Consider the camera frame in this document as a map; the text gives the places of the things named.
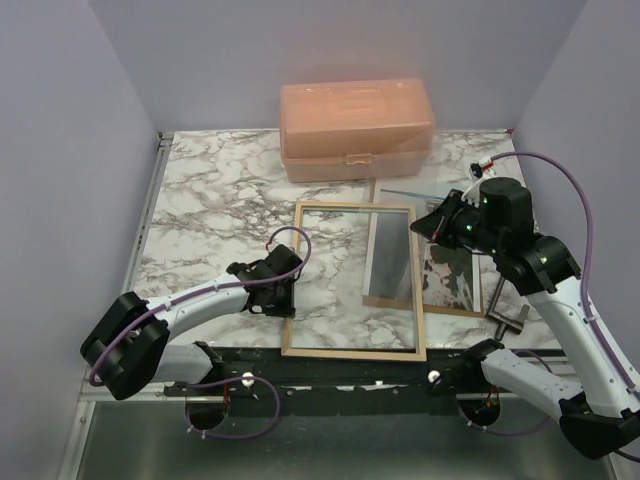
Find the light wooden picture frame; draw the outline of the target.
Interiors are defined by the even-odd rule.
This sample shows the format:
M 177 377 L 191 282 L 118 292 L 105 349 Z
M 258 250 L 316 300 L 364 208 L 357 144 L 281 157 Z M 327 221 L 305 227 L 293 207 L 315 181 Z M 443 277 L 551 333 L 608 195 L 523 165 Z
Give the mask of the light wooden picture frame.
M 281 353 L 288 357 L 423 361 L 426 333 L 419 245 L 411 233 L 408 302 L 363 294 L 370 215 L 408 213 L 402 204 L 301 201 L 296 206 L 293 246 L 311 257 L 295 285 L 296 313 L 283 326 Z

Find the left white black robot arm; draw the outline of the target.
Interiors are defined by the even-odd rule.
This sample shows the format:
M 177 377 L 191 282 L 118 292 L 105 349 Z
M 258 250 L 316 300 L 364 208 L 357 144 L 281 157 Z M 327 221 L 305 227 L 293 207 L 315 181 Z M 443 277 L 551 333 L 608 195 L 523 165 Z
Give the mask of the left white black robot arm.
M 221 385 L 221 358 L 202 341 L 172 341 L 244 311 L 293 315 L 293 286 L 304 265 L 304 259 L 279 245 L 262 260 L 234 262 L 216 279 L 177 294 L 151 299 L 133 291 L 120 295 L 80 348 L 91 367 L 89 383 L 106 387 L 117 400 L 151 383 L 189 384 L 201 395 L 214 393 Z

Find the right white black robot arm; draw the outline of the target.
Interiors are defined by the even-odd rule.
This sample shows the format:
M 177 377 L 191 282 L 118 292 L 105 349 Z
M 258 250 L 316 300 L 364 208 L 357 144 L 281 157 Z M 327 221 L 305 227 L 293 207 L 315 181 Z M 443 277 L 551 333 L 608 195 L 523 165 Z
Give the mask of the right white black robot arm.
M 477 250 L 551 329 L 577 378 L 564 380 L 489 339 L 465 350 L 437 388 L 502 387 L 547 414 L 584 457 L 600 459 L 639 437 L 639 373 L 582 294 L 585 270 L 566 245 L 534 229 L 530 191 L 513 178 L 480 181 L 472 196 L 451 190 L 410 229 L 452 250 Z

